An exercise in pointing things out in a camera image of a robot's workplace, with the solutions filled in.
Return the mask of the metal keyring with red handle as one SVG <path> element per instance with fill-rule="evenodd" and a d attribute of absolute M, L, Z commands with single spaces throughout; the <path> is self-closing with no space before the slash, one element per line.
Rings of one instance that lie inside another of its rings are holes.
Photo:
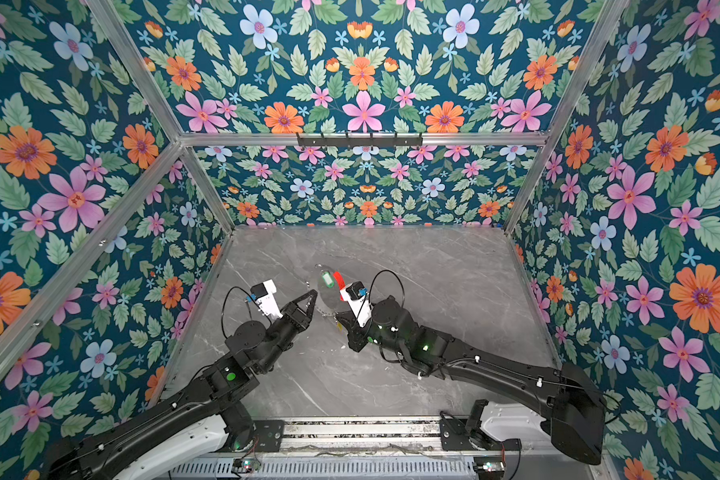
<path fill-rule="evenodd" d="M 310 289 L 318 292 L 316 308 L 323 317 L 334 317 L 337 313 L 350 310 L 349 304 L 342 298 L 335 270 L 321 263 L 310 267 L 307 281 Z"/>

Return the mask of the green tagged key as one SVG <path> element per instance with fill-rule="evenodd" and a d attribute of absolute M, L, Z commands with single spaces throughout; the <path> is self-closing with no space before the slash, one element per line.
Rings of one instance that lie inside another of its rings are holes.
<path fill-rule="evenodd" d="M 333 277 L 329 272 L 324 272 L 322 274 L 322 279 L 328 287 L 332 287 L 334 285 Z"/>

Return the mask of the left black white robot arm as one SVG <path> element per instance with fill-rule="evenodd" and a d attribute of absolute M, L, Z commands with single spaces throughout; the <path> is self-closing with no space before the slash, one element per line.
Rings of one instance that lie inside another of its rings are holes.
<path fill-rule="evenodd" d="M 83 440 L 53 445 L 43 479 L 155 479 L 206 453 L 243 449 L 254 423 L 242 403 L 313 319 L 316 290 L 297 297 L 270 326 L 251 320 L 225 340 L 227 353 L 169 398 Z"/>

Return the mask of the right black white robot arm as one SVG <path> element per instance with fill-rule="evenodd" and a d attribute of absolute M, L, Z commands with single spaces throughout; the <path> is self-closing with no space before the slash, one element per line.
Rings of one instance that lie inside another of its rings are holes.
<path fill-rule="evenodd" d="M 541 430 L 558 451 L 585 464 L 601 463 L 607 402 L 579 366 L 536 366 L 480 350 L 417 323 L 392 296 L 371 305 L 362 301 L 335 319 L 347 331 L 349 349 L 373 345 L 417 377 L 466 382 L 502 395 L 540 415 Z"/>

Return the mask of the left small circuit board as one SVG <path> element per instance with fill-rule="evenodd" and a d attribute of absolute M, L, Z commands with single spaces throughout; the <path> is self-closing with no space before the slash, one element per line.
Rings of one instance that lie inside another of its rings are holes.
<path fill-rule="evenodd" d="M 233 460 L 232 472 L 237 475 L 254 474 L 261 468 L 261 462 L 257 459 L 238 458 Z"/>

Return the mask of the small circuit board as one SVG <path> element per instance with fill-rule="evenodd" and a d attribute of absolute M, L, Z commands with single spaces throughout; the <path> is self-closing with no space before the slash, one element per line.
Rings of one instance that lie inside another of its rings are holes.
<path fill-rule="evenodd" d="M 505 463 L 501 460 L 475 458 L 473 471 L 478 480 L 503 480 L 506 473 Z"/>
<path fill-rule="evenodd" d="M 233 460 L 232 472 L 237 475 L 254 474 L 261 468 L 261 462 L 257 459 L 238 458 Z"/>

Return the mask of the right small circuit board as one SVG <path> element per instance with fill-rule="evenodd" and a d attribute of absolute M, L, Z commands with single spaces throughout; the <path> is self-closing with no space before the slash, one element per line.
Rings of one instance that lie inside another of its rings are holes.
<path fill-rule="evenodd" d="M 501 460 L 475 458 L 473 471 L 478 480 L 503 480 L 506 473 L 505 463 Z"/>

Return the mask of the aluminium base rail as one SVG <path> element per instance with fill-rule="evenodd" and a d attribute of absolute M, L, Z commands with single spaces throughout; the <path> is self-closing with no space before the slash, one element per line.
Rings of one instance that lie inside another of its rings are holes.
<path fill-rule="evenodd" d="M 477 479 L 475 458 L 501 460 L 504 479 L 616 479 L 614 462 L 576 462 L 541 440 L 520 451 L 444 451 L 440 416 L 294 417 L 276 453 L 212 453 L 175 467 L 168 479 Z M 261 462 L 254 474 L 232 472 L 234 459 Z"/>

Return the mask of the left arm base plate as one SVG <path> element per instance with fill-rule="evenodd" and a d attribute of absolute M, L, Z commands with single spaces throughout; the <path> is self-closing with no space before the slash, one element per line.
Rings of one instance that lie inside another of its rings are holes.
<path fill-rule="evenodd" d="M 283 420 L 255 420 L 249 442 L 241 452 L 249 455 L 254 453 L 276 453 L 281 449 L 286 423 Z"/>

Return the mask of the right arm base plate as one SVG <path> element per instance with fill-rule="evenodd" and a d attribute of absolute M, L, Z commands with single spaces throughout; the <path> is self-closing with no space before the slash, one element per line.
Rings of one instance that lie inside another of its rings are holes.
<path fill-rule="evenodd" d="M 479 427 L 468 427 L 466 419 L 441 416 L 439 419 L 441 448 L 444 451 L 520 451 L 519 439 L 496 440 Z"/>

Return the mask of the black hook rail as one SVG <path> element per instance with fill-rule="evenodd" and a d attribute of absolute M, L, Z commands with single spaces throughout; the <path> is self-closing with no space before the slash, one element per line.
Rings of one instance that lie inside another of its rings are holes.
<path fill-rule="evenodd" d="M 424 145 L 422 135 L 398 133 L 369 133 L 369 134 L 297 134 L 297 145 L 300 147 L 419 147 Z"/>

